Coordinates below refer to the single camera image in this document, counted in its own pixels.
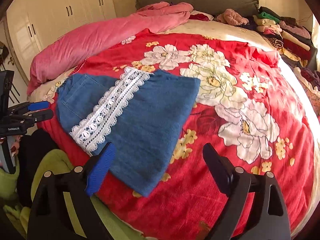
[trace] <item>pink fluffy garment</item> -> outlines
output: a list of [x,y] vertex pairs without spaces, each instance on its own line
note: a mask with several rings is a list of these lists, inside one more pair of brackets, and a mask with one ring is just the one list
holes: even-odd
[[217,21],[232,26],[239,26],[249,23],[249,20],[247,18],[243,18],[240,14],[232,9],[227,9],[224,13],[217,16]]

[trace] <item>mattress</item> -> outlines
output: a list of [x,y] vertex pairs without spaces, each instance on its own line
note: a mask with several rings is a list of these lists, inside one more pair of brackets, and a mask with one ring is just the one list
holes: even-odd
[[[223,41],[248,42],[249,45],[255,46],[257,48],[261,48],[264,51],[273,50],[273,48],[256,32],[245,30],[239,27],[233,27],[230,25],[224,25],[218,22],[213,22],[213,21],[202,22],[198,20],[189,20],[187,23],[183,25],[180,25],[176,28],[173,28],[171,30],[164,32],[164,34],[170,34],[170,33],[200,34],[208,40],[219,39]],[[313,177],[312,192],[311,192],[311,197],[310,197],[309,205],[307,208],[308,210],[306,214],[304,215],[300,223],[294,228],[292,228],[292,235],[295,235],[307,223],[308,219],[310,218],[314,209],[316,208],[320,198],[320,190],[318,187],[319,161],[320,161],[320,158],[319,158],[320,157],[320,153],[319,153],[320,125],[316,117],[316,114],[312,109],[311,103],[308,100],[308,97],[306,96],[303,88],[301,87],[300,83],[298,82],[297,78],[295,77],[294,73],[291,71],[289,66],[286,65],[282,59],[280,59],[278,67],[281,70],[282,76],[290,84],[290,86],[298,96],[299,101],[302,103],[305,109],[305,116],[308,119],[309,127],[314,139],[314,169],[313,169],[314,174],[312,176]],[[50,100],[53,102],[55,91],[61,85],[61,83],[63,83],[66,76],[67,76],[66,74],[61,75],[55,81],[53,81],[52,83],[54,83],[54,85],[53,87],[50,88],[50,90],[48,90],[48,86],[44,86],[44,85],[40,86],[37,90],[35,90],[34,93],[32,93],[31,95],[32,100],[33,101]],[[52,133],[52,131],[50,132],[50,124],[44,125],[44,128],[47,128],[47,130],[49,130],[49,133],[52,136],[54,136],[54,133]],[[130,213],[133,214],[134,212],[138,212],[138,211],[139,210],[132,210],[130,211]]]

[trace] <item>green blanket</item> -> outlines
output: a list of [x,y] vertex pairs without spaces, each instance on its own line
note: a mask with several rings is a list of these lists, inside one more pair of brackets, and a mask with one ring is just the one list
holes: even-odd
[[277,24],[279,24],[280,20],[276,17],[273,17],[271,14],[268,14],[266,12],[262,12],[261,14],[257,15],[259,19],[269,19],[274,20]]

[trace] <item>white wardrobe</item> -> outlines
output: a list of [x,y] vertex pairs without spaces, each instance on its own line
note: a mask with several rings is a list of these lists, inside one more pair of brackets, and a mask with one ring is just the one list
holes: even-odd
[[10,38],[30,79],[32,59],[65,33],[116,17],[113,0],[14,0],[7,10]]

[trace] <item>pile of clothes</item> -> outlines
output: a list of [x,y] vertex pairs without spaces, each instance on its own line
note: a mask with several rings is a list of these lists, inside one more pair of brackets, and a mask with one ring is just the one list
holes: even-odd
[[227,9],[215,20],[258,32],[279,51],[292,69],[299,67],[316,70],[317,49],[311,41],[311,32],[299,26],[294,18],[281,17],[269,8],[260,7],[259,14],[248,17]]

